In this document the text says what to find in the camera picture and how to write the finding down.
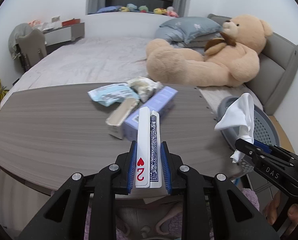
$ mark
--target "teddy bear ear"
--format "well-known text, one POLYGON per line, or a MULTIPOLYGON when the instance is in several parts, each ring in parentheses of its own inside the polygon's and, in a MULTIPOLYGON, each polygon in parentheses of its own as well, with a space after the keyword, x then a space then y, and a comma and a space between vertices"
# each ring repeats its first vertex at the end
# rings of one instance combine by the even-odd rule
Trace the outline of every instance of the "teddy bear ear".
POLYGON ((268 37, 273 34, 271 26, 264 20, 260 20, 264 29, 264 36, 268 37))

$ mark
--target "metal screw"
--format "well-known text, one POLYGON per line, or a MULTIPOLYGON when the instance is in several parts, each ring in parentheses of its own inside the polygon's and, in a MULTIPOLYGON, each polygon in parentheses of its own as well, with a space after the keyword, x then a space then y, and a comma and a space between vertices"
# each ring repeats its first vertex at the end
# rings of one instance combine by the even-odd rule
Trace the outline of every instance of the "metal screw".
POLYGON ((118 164, 111 164, 109 166, 110 171, 116 171, 117 169, 119 169, 119 165, 118 164))
POLYGON ((189 167, 187 165, 180 166, 180 171, 187 172, 188 170, 189 170, 189 167))
POLYGON ((80 174, 80 173, 75 173, 75 174, 73 174, 73 175, 71 176, 71 178, 72 178, 73 180, 79 180, 79 179, 81 179, 81 174, 80 174))
POLYGON ((226 179, 226 176, 223 175, 223 174, 218 174, 218 175, 217 175, 217 179, 218 179, 218 180, 221 180, 221 181, 224 181, 224 180, 226 179))

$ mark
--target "crumpled tissue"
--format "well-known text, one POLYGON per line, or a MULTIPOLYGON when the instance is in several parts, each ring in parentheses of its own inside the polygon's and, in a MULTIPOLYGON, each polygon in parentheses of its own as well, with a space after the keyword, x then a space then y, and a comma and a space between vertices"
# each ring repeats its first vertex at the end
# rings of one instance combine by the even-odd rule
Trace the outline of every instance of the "crumpled tissue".
MULTIPOLYGON (((215 131, 239 126, 238 138, 252 143, 254 142, 254 104, 253 98, 249 93, 244 93, 240 98, 228 107, 224 116, 214 128, 215 131)), ((244 153, 235 150, 231 156, 232 162, 237 163, 243 159, 244 153)))
POLYGON ((138 93, 143 103, 152 97, 155 90, 159 90, 163 87, 160 82, 154 82, 153 80, 145 77, 128 80, 127 84, 138 93))

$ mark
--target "red heart symbol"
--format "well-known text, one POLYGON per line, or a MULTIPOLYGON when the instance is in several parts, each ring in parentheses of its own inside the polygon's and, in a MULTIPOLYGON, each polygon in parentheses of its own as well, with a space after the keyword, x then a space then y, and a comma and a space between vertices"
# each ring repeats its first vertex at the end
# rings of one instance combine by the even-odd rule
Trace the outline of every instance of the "red heart symbol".
POLYGON ((138 166, 143 166, 144 164, 145 164, 144 160, 142 158, 140 158, 137 165, 138 166))

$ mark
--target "beige teddy bear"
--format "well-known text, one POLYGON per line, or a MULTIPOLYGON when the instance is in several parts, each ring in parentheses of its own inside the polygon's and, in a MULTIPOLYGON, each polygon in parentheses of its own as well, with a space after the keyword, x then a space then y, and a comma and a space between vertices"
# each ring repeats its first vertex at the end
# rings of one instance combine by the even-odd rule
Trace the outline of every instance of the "beige teddy bear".
POLYGON ((200 87, 236 87, 259 72, 258 54, 272 35, 268 23, 251 15, 240 15, 223 23, 222 40, 211 40, 205 56, 192 49, 174 49, 155 39, 146 48, 149 76, 162 83, 200 87))

